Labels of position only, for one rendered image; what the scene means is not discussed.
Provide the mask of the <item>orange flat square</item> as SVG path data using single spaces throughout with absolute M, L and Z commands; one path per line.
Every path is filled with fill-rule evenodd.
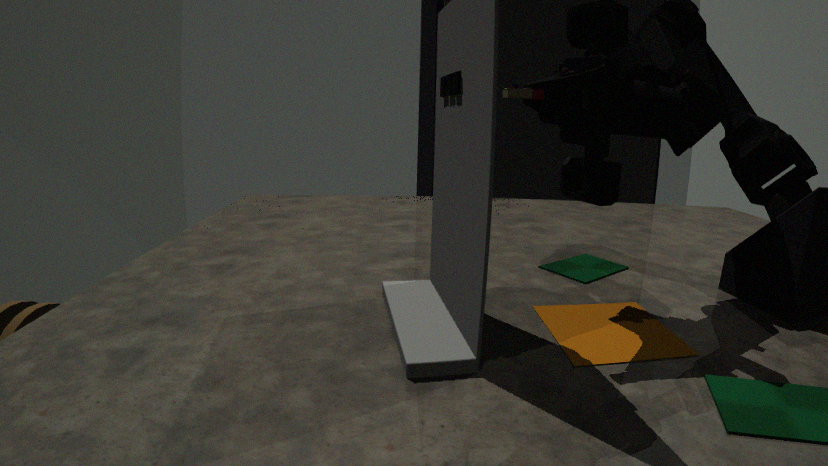
M 699 356 L 636 302 L 533 309 L 575 367 Z

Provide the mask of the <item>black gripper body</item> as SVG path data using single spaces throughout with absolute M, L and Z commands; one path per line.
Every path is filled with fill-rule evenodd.
M 618 0 L 572 6 L 566 39 L 572 47 L 588 49 L 586 57 L 608 56 L 608 48 L 627 47 L 628 10 Z M 608 115 L 606 145 L 582 145 L 585 158 L 567 156 L 560 180 L 563 197 L 597 206 L 613 205 L 619 197 L 622 164 L 603 161 L 609 156 L 610 134 L 656 134 L 664 110 L 659 85 L 619 77 L 619 61 L 610 62 L 610 88 L 582 89 L 582 108 Z

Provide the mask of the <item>grey panel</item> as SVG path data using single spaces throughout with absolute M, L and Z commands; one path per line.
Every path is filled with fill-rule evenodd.
M 382 282 L 406 378 L 478 373 L 490 243 L 499 0 L 438 13 L 430 280 Z

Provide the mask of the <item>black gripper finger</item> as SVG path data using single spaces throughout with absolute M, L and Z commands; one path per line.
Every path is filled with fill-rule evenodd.
M 524 84 L 532 90 L 566 90 L 610 88 L 610 60 L 608 56 L 566 58 L 562 72 L 552 77 Z
M 603 147 L 607 141 L 608 115 L 559 102 L 523 99 L 523 104 L 560 127 L 562 142 Z

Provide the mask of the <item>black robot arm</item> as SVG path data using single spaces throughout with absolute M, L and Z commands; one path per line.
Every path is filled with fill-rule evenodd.
M 619 77 L 659 85 L 663 117 L 656 134 L 645 137 L 665 139 L 676 156 L 721 122 L 720 149 L 732 175 L 772 221 L 813 192 L 806 180 L 818 174 L 816 165 L 792 135 L 755 114 L 708 45 L 698 11 L 691 0 L 655 6 L 636 36 L 628 29 L 627 47 L 608 48 L 608 58 L 619 61 Z M 761 188 L 792 164 L 796 167 Z

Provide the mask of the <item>green flat square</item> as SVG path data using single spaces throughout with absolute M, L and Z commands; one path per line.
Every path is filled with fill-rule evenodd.
M 828 445 L 828 387 L 704 377 L 727 434 Z
M 548 272 L 553 272 L 571 280 L 587 284 L 598 279 L 629 269 L 628 266 L 583 254 L 568 259 L 538 266 Z

